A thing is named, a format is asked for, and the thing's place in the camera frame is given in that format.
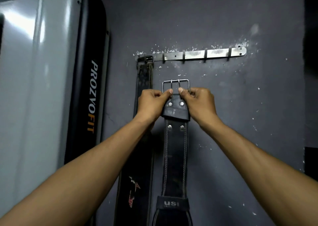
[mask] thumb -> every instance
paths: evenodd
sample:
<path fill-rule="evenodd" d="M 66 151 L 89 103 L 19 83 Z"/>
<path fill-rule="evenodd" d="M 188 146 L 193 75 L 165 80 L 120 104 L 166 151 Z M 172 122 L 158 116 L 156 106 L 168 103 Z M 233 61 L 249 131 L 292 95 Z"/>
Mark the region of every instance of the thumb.
<path fill-rule="evenodd" d="M 188 90 L 185 90 L 182 87 L 179 87 L 179 93 L 180 93 L 181 97 L 185 100 L 186 103 L 188 103 L 189 100 L 193 99 L 193 97 L 190 95 Z"/>
<path fill-rule="evenodd" d="M 163 101 L 163 103 L 165 103 L 169 99 L 169 97 L 172 95 L 172 93 L 173 93 L 173 89 L 168 89 L 161 96 L 159 96 L 159 98 Z"/>

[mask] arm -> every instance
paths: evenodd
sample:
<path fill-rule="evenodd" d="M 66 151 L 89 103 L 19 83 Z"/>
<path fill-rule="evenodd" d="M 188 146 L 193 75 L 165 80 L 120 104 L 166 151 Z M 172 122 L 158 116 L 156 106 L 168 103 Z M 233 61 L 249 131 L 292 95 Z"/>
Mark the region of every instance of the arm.
<path fill-rule="evenodd" d="M 191 117 L 211 136 L 239 171 L 277 225 L 318 225 L 318 182 L 267 154 L 224 125 L 208 89 L 179 89 Z"/>
<path fill-rule="evenodd" d="M 0 219 L 4 225 L 81 225 L 102 203 L 172 90 L 144 90 L 135 118 L 107 140 L 61 167 Z"/>

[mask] hanging belt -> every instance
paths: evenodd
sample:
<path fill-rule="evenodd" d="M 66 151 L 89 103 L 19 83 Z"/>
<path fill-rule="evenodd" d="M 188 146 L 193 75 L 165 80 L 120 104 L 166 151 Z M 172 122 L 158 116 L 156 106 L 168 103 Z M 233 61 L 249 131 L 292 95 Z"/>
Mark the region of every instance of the hanging belt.
<path fill-rule="evenodd" d="M 152 56 L 137 60 L 137 83 L 134 116 L 138 110 L 138 97 L 142 90 L 152 88 Z M 152 135 L 146 133 L 121 170 L 115 209 L 115 226 L 148 226 L 153 169 Z"/>
<path fill-rule="evenodd" d="M 162 83 L 190 82 L 187 79 Z M 179 94 L 172 94 L 163 108 L 165 118 L 162 192 L 157 198 L 157 210 L 153 226 L 192 226 L 187 198 L 188 122 L 190 114 L 187 104 Z"/>

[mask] hand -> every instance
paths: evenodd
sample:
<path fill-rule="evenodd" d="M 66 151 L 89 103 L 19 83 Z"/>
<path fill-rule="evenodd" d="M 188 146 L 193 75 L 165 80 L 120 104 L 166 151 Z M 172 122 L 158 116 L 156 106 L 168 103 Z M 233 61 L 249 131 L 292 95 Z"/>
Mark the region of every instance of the hand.
<path fill-rule="evenodd" d="M 207 123 L 220 122 L 214 103 L 214 95 L 206 88 L 191 88 L 190 93 L 179 88 L 181 97 L 186 101 L 191 117 L 201 126 Z"/>
<path fill-rule="evenodd" d="M 155 122 L 172 93 L 172 89 L 168 89 L 164 93 L 157 90 L 143 90 L 138 98 L 136 117 L 145 120 L 149 125 Z"/>

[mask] usi logo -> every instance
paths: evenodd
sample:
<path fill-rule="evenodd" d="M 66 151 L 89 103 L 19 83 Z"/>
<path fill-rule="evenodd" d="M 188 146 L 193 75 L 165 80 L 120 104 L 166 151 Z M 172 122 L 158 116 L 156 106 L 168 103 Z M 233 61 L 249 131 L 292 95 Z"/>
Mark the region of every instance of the usi logo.
<path fill-rule="evenodd" d="M 173 202 L 173 201 L 165 201 L 164 202 L 164 205 L 165 205 L 165 207 L 167 207 L 167 206 L 177 206 L 177 207 L 179 207 L 179 203 L 178 202 Z"/>

